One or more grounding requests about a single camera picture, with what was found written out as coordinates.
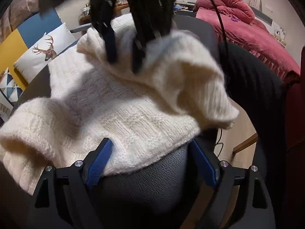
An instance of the black cable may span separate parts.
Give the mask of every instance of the black cable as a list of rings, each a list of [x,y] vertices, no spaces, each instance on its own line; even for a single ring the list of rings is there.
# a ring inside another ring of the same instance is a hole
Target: black cable
[[[227,58],[229,57],[229,52],[228,52],[228,42],[227,42],[227,37],[226,37],[226,32],[225,32],[225,27],[224,24],[222,23],[222,18],[220,17],[220,13],[217,9],[217,6],[214,2],[214,0],[210,0],[212,5],[215,8],[216,14],[218,16],[219,22],[220,22],[220,27],[222,28],[222,37],[224,38],[224,43],[225,43],[225,48],[226,48],[226,54],[227,54]]]
[[[215,144],[215,146],[217,146],[217,145],[221,145],[221,146],[222,146],[222,148],[220,149],[220,152],[219,152],[219,154],[217,155],[217,157],[219,157],[219,155],[221,154],[222,149],[223,149],[223,147],[224,147],[224,143],[220,142],[221,139],[222,139],[222,129],[220,129],[220,137],[219,137],[219,140],[218,140],[217,143]]]

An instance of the metal screw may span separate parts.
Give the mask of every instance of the metal screw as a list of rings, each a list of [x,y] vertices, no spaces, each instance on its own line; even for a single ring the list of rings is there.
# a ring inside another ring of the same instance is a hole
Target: metal screw
[[[47,167],[45,167],[45,171],[49,172],[52,170],[52,166],[51,165],[48,165]]]
[[[227,161],[221,161],[220,162],[220,165],[222,166],[222,167],[228,167],[228,165],[229,165],[229,163],[227,162]]]
[[[76,167],[81,167],[83,165],[83,161],[82,160],[78,160],[75,162],[74,164]]]
[[[256,172],[256,171],[258,171],[258,168],[257,168],[255,165],[252,165],[252,166],[251,166],[251,170],[254,171],[254,172]]]

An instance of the deer illustration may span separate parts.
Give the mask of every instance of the deer illustration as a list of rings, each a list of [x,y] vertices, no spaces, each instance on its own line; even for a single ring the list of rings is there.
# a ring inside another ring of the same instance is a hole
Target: deer illustration
[[[57,53],[54,51],[54,46],[53,46],[53,37],[50,36],[50,38],[45,39],[45,40],[50,40],[51,42],[48,42],[50,44],[50,48],[48,50],[42,50],[38,48],[38,45],[32,49],[33,53],[36,53],[36,55],[40,53],[45,54],[45,61],[48,61],[49,59],[54,59],[57,56]]]

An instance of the red bedspread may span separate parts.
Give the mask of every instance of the red bedspread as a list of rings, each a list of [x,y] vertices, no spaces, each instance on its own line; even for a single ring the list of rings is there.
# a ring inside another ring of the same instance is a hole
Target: red bedspread
[[[269,66],[281,79],[294,71],[300,74],[300,67],[292,56],[266,30],[264,25],[254,19],[251,8],[242,0],[214,0],[221,13],[227,40],[248,50]],[[197,0],[196,18],[212,24],[218,40],[222,41],[222,30],[210,0]]]

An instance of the white knit sweater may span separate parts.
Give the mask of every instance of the white knit sweater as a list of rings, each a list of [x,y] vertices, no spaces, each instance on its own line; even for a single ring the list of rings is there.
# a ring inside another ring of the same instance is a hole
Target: white knit sweater
[[[103,174],[130,172],[207,127],[230,127],[238,115],[222,71],[193,36],[173,31],[149,43],[134,75],[132,17],[112,24],[117,64],[106,62],[103,40],[89,29],[77,47],[50,62],[51,98],[24,103],[0,129],[0,160],[30,194],[48,163],[69,166],[104,137],[113,141],[113,152]]]

